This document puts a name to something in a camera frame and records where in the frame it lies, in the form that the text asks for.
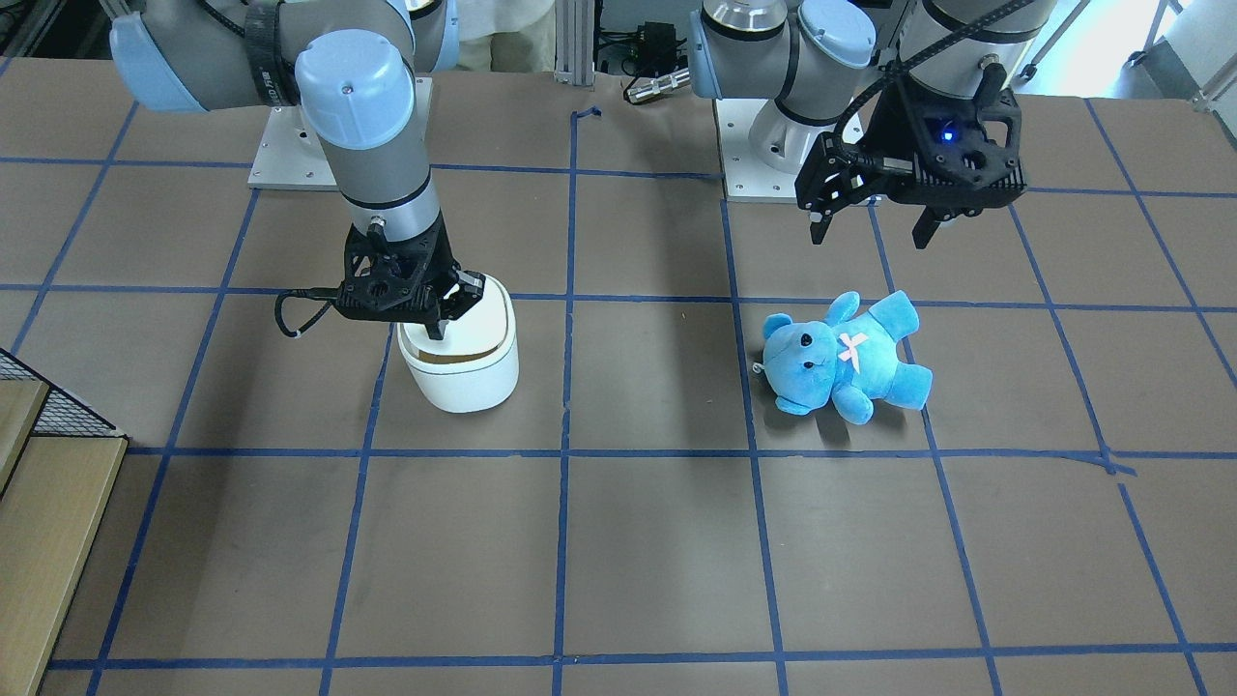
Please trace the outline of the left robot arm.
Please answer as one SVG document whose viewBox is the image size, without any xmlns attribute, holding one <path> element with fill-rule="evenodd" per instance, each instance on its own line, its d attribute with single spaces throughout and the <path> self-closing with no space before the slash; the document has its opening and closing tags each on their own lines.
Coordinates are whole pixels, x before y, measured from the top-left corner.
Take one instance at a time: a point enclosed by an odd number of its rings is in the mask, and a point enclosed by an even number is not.
<svg viewBox="0 0 1237 696">
<path fill-rule="evenodd" d="M 922 213 L 918 248 L 955 218 L 1025 193 L 1009 70 L 1051 1 L 910 1 L 883 63 L 852 1 L 704 1 L 687 40 L 691 88 L 764 101 L 750 142 L 794 176 L 821 244 L 839 211 L 883 195 Z"/>
</svg>

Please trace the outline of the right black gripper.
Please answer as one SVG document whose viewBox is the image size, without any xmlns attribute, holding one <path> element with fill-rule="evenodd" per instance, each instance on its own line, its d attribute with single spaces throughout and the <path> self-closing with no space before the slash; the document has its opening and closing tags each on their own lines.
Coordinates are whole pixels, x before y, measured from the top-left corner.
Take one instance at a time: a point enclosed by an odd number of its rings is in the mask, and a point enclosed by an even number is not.
<svg viewBox="0 0 1237 696">
<path fill-rule="evenodd" d="M 346 237 L 346 297 L 350 300 L 439 300 L 439 312 L 421 312 L 412 326 L 433 342 L 447 337 L 449 321 L 460 320 L 482 300 L 486 274 L 459 269 L 438 216 L 407 241 L 388 241 L 374 218 L 366 230 L 350 227 Z"/>
</svg>

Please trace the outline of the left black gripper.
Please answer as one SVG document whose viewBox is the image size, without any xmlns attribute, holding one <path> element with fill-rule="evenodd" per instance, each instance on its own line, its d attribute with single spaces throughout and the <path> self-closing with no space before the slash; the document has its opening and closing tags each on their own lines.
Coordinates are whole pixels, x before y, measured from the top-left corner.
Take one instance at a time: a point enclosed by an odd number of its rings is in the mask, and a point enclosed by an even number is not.
<svg viewBox="0 0 1237 696">
<path fill-rule="evenodd" d="M 808 213 L 816 246 L 837 211 L 875 195 L 924 206 L 910 229 L 919 250 L 952 220 L 952 210 L 967 206 L 967 98 L 936 91 L 914 75 L 881 82 L 865 136 L 854 145 L 839 134 L 819 134 L 795 176 L 795 206 Z"/>
</svg>

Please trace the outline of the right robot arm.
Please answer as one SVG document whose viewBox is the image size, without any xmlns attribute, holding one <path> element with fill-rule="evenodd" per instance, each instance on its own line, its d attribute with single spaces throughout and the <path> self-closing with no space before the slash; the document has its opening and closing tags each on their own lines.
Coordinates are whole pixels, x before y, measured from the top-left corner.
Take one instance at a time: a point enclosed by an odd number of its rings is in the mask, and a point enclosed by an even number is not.
<svg viewBox="0 0 1237 696">
<path fill-rule="evenodd" d="M 442 340 L 499 282 L 452 253 L 417 75 L 459 57 L 454 1 L 148 1 L 109 31 L 129 91 L 153 111 L 298 108 L 353 211 L 339 286 L 283 291 L 349 320 Z"/>
</svg>

